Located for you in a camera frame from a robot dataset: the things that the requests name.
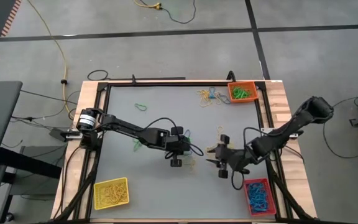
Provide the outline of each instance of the yellow bin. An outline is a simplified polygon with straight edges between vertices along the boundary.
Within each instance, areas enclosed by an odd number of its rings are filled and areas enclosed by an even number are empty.
[[[107,180],[93,185],[94,209],[129,203],[128,180],[126,177]]]

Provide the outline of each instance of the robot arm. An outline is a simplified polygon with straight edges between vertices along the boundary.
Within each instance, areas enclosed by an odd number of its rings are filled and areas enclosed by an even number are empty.
[[[96,125],[96,118],[100,116],[102,122]],[[137,139],[143,145],[151,149],[159,149],[169,152],[172,167],[181,167],[178,155],[191,150],[190,142],[183,135],[183,128],[175,125],[171,131],[160,128],[141,128],[116,118],[114,115],[105,114],[99,109],[87,108],[81,111],[76,128],[83,134],[82,145],[90,146],[97,142],[97,133],[115,131],[131,138]]]
[[[249,143],[245,142],[244,149],[228,149],[230,138],[221,135],[222,143],[209,151],[215,153],[216,160],[208,161],[215,163],[219,168],[220,178],[228,177],[228,164],[233,171],[249,174],[249,170],[244,168],[248,164],[259,164],[264,161],[272,151],[284,147],[291,134],[310,123],[325,123],[333,117],[333,112],[333,107],[322,97],[313,96],[299,107],[289,122],[265,136],[257,137]]]

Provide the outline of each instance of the wooden table frame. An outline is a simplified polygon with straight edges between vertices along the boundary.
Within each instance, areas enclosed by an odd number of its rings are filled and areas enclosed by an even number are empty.
[[[255,105],[260,110],[258,114],[259,126],[263,127],[280,127],[291,118],[291,112],[288,106],[287,96],[285,94],[282,81],[261,81],[261,80],[238,80],[237,82],[254,81],[259,88],[259,99],[255,101]],[[224,86],[230,80],[120,80],[120,81],[86,81],[83,82],[81,93],[78,100],[78,105],[74,117],[73,127],[78,121],[82,109],[98,107],[106,109],[109,97],[108,86]],[[68,158],[73,154],[73,151],[79,146],[80,140],[72,140],[68,143],[65,154],[65,167],[67,166]],[[290,140],[288,145],[300,152],[299,145],[296,140]],[[65,208],[79,189],[80,183],[89,174],[93,165],[95,152],[85,151],[79,149],[72,155],[71,161],[68,165],[66,178],[66,187],[64,189],[63,208]],[[313,199],[306,176],[305,167],[302,160],[290,152],[283,151],[281,160],[273,162],[273,166],[280,177],[285,178],[288,190],[291,192],[296,201],[304,208],[304,210],[316,217]],[[288,205],[284,202],[281,192],[277,189],[272,190],[275,195],[277,210],[280,217],[292,216],[292,212]],[[55,196],[55,203],[52,209],[53,218],[58,211],[62,196],[62,176],[60,177],[57,193]],[[76,212],[71,214],[75,218],[89,218],[92,205],[92,192],[90,188],[84,193],[81,205],[76,209]],[[262,222],[271,220],[245,220],[245,219],[131,219],[131,218],[104,218],[91,219],[90,222]]]

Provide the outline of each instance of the wire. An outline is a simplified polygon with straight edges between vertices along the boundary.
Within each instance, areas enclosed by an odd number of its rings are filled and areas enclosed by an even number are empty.
[[[165,9],[165,8],[161,7],[161,3],[157,3],[157,4],[153,5],[153,6],[148,6],[145,2],[143,2],[143,0],[139,0],[139,1],[141,1],[141,2],[144,4],[144,5],[142,6],[142,5],[138,4],[138,3],[136,2],[136,0],[134,0],[134,1],[135,1],[135,3],[136,3],[138,6],[140,6],[140,7],[151,7],[151,8],[156,8],[156,9],[164,10],[165,12],[168,13],[169,18],[170,18],[173,22],[177,22],[177,23],[180,23],[180,24],[187,24],[187,23],[193,21],[193,19],[196,17],[196,11],[197,11],[197,8],[196,8],[196,0],[193,0],[193,7],[194,7],[193,17],[192,17],[190,20],[186,21],[186,22],[178,21],[178,20],[172,18],[170,11],[169,11],[168,9]]]
[[[177,23],[180,23],[180,24],[187,24],[187,23],[193,21],[193,19],[196,17],[196,11],[197,11],[197,8],[196,8],[196,0],[193,0],[193,7],[194,7],[193,17],[192,17],[190,20],[186,21],[186,22],[178,21],[178,20],[172,18],[171,13],[168,11],[168,9],[165,9],[165,8],[163,8],[163,7],[161,7],[161,9],[168,13],[169,18],[170,18],[173,22],[177,22]]]
[[[72,120],[72,121],[74,121],[74,116],[73,116],[73,118],[71,118],[71,112],[73,112],[74,110],[77,110],[77,108],[73,108],[73,109],[71,109],[69,112],[68,112],[68,119],[70,119],[70,120]]]
[[[154,4],[154,5],[152,5],[152,6],[149,6],[145,2],[143,2],[142,0],[139,0],[139,1],[141,1],[143,4],[139,4],[136,0],[134,0],[134,3],[137,4],[140,7],[153,8],[153,9],[156,9],[156,10],[161,9],[161,3],[159,3],[159,2]]]
[[[190,149],[191,149],[197,156],[204,156],[204,152],[203,152],[198,146],[196,146],[196,145],[194,145],[194,144],[192,144],[192,143],[190,143],[190,142],[188,142],[188,141],[184,141],[184,142],[188,143],[189,145],[191,145],[191,146],[195,147],[197,150],[199,150],[200,153],[198,154],[192,147],[190,147]]]
[[[105,75],[103,78],[100,78],[100,79],[92,79],[92,78],[91,78],[91,75],[94,74],[95,72],[104,72],[104,73],[106,73],[106,75]],[[111,80],[111,78],[108,78],[108,76],[109,76],[109,73],[108,73],[106,70],[97,69],[97,70],[94,70],[94,71],[90,72],[90,73],[86,76],[86,78],[87,78],[88,80],[90,80],[90,81]]]
[[[48,202],[48,201],[55,200],[54,198],[51,198],[51,199],[29,198],[29,197],[24,197],[23,195],[20,195],[20,197],[23,199],[26,199],[26,200],[35,200],[35,201],[41,201],[41,202]]]
[[[278,151],[278,157],[281,158],[281,155],[283,154],[283,148],[279,148],[277,149],[277,151]],[[268,159],[270,159],[270,161],[277,162],[277,158],[272,159],[269,157]]]
[[[48,152],[45,152],[45,153],[41,153],[41,154],[38,154],[38,155],[35,155],[35,156],[30,156],[30,158],[36,158],[36,157],[39,157],[39,156],[43,156],[43,155],[46,155],[46,154],[53,153],[53,152],[55,152],[55,151],[57,151],[57,150],[59,150],[59,149],[65,147],[65,146],[67,146],[67,144],[64,144],[64,145],[62,145],[62,146],[59,146],[59,147],[57,147],[56,149],[53,149],[53,150],[48,151]]]
[[[303,163],[305,163],[305,159],[303,158],[302,154],[300,154],[298,151],[296,151],[295,149],[291,148],[290,146],[284,146],[285,148],[289,149],[290,152],[296,154],[299,156],[299,158],[302,159]]]
[[[79,149],[80,147],[78,146],[76,149],[74,149],[73,153],[69,156],[68,160],[67,160],[67,163],[66,163],[66,167],[63,163],[63,166],[62,166],[62,174],[64,174],[62,176],[62,197],[60,198],[60,204],[59,204],[59,207],[57,208],[57,211],[55,213],[55,215],[53,216],[53,218],[56,218],[58,212],[59,212],[59,209],[61,211],[61,213],[63,213],[63,200],[64,200],[64,193],[65,193],[65,187],[66,187],[66,181],[67,181],[67,168],[68,168],[68,165],[71,161],[71,158],[73,157],[73,155],[75,154],[75,152]]]
[[[65,88],[66,88],[66,83],[67,83],[67,61],[66,61],[66,57],[65,54],[63,53],[62,48],[60,47],[59,43],[57,42],[57,40],[53,37],[48,24],[46,23],[46,21],[43,19],[43,17],[41,16],[40,12],[37,10],[37,8],[35,8],[35,6],[31,3],[30,0],[27,0],[29,2],[29,4],[31,5],[31,7],[34,9],[34,11],[38,14],[38,16],[40,17],[40,19],[42,20],[43,24],[45,25],[45,28],[47,28],[48,33],[50,38],[55,42],[56,46],[59,48],[59,51],[62,55],[63,58],[63,64],[64,64],[64,74],[63,74],[63,80],[61,81],[62,85],[63,85],[63,101],[66,101],[66,95],[65,95]],[[70,112],[70,110],[68,109],[67,103],[65,103],[65,108],[67,110],[67,113]]]
[[[32,95],[35,95],[35,96],[42,96],[42,97],[45,97],[45,98],[48,98],[48,99],[63,101],[65,103],[72,103],[74,105],[77,105],[77,103],[74,103],[74,102],[71,102],[71,101],[68,101],[68,100],[62,100],[62,99],[54,98],[54,97],[51,97],[51,96],[45,96],[45,95],[42,95],[42,94],[39,94],[39,93],[32,93],[32,92],[25,91],[25,90],[20,90],[20,91],[22,91],[24,93],[32,94]]]
[[[234,171],[234,169],[233,169],[232,172],[231,172],[231,185],[233,186],[234,189],[236,189],[236,190],[241,190],[241,189],[243,188],[243,186],[244,186],[244,174],[243,174],[242,172],[239,172],[239,173],[241,174],[241,176],[242,176],[242,181],[241,181],[241,186],[238,188],[238,187],[236,187],[236,186],[234,185],[234,173],[235,173],[235,171]]]
[[[32,127],[45,128],[45,129],[47,129],[47,130],[49,130],[49,131],[51,131],[52,128],[60,128],[60,129],[69,129],[69,128],[70,128],[70,127],[46,126],[46,125],[40,124],[40,123],[38,123],[38,122],[36,122],[36,121],[32,121],[32,122],[35,123],[35,124],[32,124],[32,123],[28,123],[28,122],[26,122],[26,121],[23,121],[22,119],[18,119],[17,121],[20,121],[20,122],[25,123],[25,124],[27,124],[27,125],[29,125],[29,126],[32,126]]]
[[[333,108],[337,105],[340,105],[341,103],[345,102],[345,101],[348,101],[348,100],[353,100],[353,99],[357,99],[357,97],[352,97],[352,98],[348,98],[348,99],[345,99],[345,100],[341,100],[339,101],[338,103],[336,103]],[[326,137],[326,123],[323,124],[323,138],[324,138],[324,142],[326,143],[327,145],[327,148],[335,155],[335,156],[338,156],[339,158],[342,158],[342,159],[354,159],[354,158],[357,158],[358,155],[355,155],[355,156],[342,156],[342,155],[339,155],[338,153],[334,152],[333,149],[331,148],[331,146],[328,144],[328,141],[327,141],[327,137]]]
[[[67,100],[70,99],[70,97],[71,97],[73,94],[79,93],[79,92],[80,92],[80,90],[72,92],[70,95],[68,95]],[[62,109],[61,109],[59,112],[57,112],[57,113],[55,113],[55,114],[52,114],[52,115],[46,115],[46,116],[41,116],[41,117],[31,117],[31,116],[29,116],[29,117],[17,117],[17,116],[12,116],[12,118],[24,119],[24,120],[28,120],[28,121],[32,121],[32,120],[34,120],[34,119],[51,118],[51,117],[54,117],[54,116],[59,115],[64,109],[65,109],[65,106],[63,105]]]
[[[4,143],[1,143],[1,145],[3,145],[3,146],[5,146],[5,147],[8,147],[8,148],[13,149],[13,148],[15,148],[15,147],[19,146],[20,144],[22,144],[22,142],[23,142],[23,139],[22,139],[22,140],[20,140],[20,142],[19,142],[19,143],[17,143],[15,146],[8,146],[8,145],[6,145],[6,144],[4,144]]]

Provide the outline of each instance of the striped tape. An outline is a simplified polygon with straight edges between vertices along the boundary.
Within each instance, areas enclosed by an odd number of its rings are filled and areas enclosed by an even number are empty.
[[[22,4],[22,0],[15,1],[15,4],[12,7],[11,13],[9,13],[9,16],[6,19],[4,28],[2,28],[1,37],[7,36],[7,33],[9,32],[9,29],[12,26],[13,20],[15,19],[15,16],[19,10],[20,4]]]

